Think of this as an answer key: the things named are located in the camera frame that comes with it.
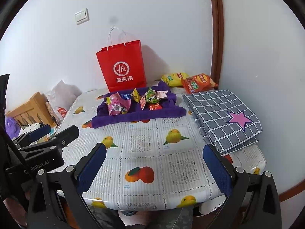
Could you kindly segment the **grey checked star cloth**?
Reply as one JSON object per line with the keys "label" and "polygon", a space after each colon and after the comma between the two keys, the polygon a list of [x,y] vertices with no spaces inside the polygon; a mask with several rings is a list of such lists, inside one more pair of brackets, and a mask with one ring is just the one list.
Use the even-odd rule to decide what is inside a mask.
{"label": "grey checked star cloth", "polygon": [[182,97],[204,138],[219,154],[224,156],[259,142],[261,122],[230,90],[209,90]]}

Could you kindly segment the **wooden chair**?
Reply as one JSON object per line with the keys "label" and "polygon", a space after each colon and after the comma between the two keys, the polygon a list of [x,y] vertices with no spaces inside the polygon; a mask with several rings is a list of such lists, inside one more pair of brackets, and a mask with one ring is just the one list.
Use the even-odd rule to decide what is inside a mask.
{"label": "wooden chair", "polygon": [[27,102],[7,112],[6,117],[13,118],[21,127],[35,123],[42,123],[54,127],[56,123],[51,118],[46,102],[46,97],[40,92],[36,92]]}

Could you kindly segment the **purple fleece tray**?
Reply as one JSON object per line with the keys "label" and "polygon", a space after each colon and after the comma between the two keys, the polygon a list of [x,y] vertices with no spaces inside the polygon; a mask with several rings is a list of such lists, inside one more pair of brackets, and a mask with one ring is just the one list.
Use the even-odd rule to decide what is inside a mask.
{"label": "purple fleece tray", "polygon": [[91,126],[96,129],[114,123],[135,122],[167,117],[174,118],[186,115],[186,110],[176,105],[177,96],[171,92],[170,87],[165,82],[160,81],[156,86],[152,86],[152,89],[155,91],[166,90],[168,92],[168,97],[160,101],[162,109],[150,110],[148,107],[141,109],[139,103],[132,101],[128,113],[109,115],[108,106],[104,101],[98,106],[96,116],[91,119]]}

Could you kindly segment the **fruit print tablecloth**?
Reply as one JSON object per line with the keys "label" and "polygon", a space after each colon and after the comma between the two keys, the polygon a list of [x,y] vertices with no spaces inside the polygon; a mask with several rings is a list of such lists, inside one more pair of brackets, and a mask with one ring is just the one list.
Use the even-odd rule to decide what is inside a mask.
{"label": "fruit print tablecloth", "polygon": [[[203,159],[207,142],[183,100],[186,92],[173,88],[177,105],[186,110],[178,118],[91,125],[106,91],[81,94],[59,126],[77,126],[79,137],[63,150],[65,166],[76,164],[97,143],[105,143],[107,157],[91,187],[83,193],[90,206],[114,210],[165,210],[203,203],[221,195]],[[234,166],[261,174],[266,160],[258,144],[225,155]]]}

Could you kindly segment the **purple pink snack bag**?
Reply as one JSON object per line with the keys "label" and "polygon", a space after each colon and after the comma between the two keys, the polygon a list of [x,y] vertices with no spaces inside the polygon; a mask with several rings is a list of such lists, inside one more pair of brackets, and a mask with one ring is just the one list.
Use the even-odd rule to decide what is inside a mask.
{"label": "purple pink snack bag", "polygon": [[119,115],[128,113],[131,106],[131,99],[124,99],[119,93],[114,93],[110,97],[106,97],[109,115]]}

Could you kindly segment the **white plastic bag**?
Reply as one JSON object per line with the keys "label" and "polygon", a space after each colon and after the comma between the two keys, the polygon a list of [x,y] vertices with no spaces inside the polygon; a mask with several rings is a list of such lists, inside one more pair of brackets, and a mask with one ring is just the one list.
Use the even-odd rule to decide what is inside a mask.
{"label": "white plastic bag", "polygon": [[82,92],[78,87],[66,84],[61,80],[46,93],[46,98],[55,115],[62,122],[77,97],[81,94]]}

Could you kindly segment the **yellow small snack packet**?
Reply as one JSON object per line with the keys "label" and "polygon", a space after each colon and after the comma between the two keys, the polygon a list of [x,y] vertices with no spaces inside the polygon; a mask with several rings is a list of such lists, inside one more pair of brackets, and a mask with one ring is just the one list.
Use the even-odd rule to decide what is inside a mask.
{"label": "yellow small snack packet", "polygon": [[131,93],[131,97],[132,97],[132,99],[133,99],[135,102],[137,102],[137,103],[139,103],[140,100],[141,100],[141,96],[140,96],[140,94],[139,94],[139,92],[137,91],[136,88],[135,88],[135,89],[133,90],[133,92]]}

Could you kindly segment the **pink red snack packet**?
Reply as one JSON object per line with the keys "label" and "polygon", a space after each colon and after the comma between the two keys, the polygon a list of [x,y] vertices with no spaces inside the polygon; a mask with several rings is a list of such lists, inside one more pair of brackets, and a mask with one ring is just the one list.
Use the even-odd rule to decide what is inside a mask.
{"label": "pink red snack packet", "polygon": [[145,105],[146,105],[146,95],[145,94],[141,96],[139,104],[140,104],[141,110],[144,110]]}

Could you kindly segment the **orange chips bag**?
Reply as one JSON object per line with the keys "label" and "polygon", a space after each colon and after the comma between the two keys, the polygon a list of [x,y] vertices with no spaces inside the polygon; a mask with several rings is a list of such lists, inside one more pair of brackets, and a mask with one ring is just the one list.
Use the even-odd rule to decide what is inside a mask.
{"label": "orange chips bag", "polygon": [[217,83],[204,73],[181,79],[181,83],[187,94],[204,92],[218,87]]}

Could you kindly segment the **red small snack packet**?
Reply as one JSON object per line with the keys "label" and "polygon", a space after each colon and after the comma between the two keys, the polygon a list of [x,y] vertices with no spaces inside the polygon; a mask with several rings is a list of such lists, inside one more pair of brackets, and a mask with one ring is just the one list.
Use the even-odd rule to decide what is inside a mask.
{"label": "red small snack packet", "polygon": [[160,110],[160,109],[163,109],[163,107],[159,103],[149,105],[149,110],[150,111]]}

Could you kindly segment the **pale pink wafer packet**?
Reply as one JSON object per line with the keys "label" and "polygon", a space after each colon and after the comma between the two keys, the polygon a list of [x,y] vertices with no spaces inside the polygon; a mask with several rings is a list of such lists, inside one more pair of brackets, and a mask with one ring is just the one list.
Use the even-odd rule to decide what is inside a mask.
{"label": "pale pink wafer packet", "polygon": [[166,99],[168,97],[167,90],[157,90],[157,99]]}

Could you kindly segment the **yellow chips bag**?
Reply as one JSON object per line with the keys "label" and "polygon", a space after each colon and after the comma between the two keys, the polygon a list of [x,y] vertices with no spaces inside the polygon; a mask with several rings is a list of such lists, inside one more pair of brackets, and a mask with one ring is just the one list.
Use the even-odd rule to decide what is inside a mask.
{"label": "yellow chips bag", "polygon": [[181,87],[182,79],[189,77],[188,74],[184,72],[177,72],[172,74],[164,74],[161,77],[161,80],[165,82],[170,87]]}

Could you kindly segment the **red paper shopping bag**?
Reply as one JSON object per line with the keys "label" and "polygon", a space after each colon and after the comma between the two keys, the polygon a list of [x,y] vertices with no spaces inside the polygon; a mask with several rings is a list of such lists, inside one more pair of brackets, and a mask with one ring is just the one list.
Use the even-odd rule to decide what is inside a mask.
{"label": "red paper shopping bag", "polygon": [[110,92],[133,90],[147,84],[142,46],[140,40],[124,40],[113,44],[111,33],[118,29],[112,26],[107,40],[107,46],[96,53],[96,57]]}

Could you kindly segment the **brown door frame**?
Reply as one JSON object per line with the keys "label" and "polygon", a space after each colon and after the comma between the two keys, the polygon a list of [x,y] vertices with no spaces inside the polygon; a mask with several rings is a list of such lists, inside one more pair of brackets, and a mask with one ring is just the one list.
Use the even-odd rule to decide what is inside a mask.
{"label": "brown door frame", "polygon": [[223,1],[211,0],[211,9],[213,17],[213,54],[211,63],[211,78],[217,84],[220,81],[223,44],[224,44],[224,14]]}

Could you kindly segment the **white wall switch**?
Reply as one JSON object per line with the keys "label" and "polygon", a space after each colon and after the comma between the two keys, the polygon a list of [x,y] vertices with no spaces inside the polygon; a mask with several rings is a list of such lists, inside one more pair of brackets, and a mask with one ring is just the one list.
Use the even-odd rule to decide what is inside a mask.
{"label": "white wall switch", "polygon": [[88,20],[89,20],[89,14],[87,8],[75,13],[76,25],[80,25],[84,22],[87,22]]}

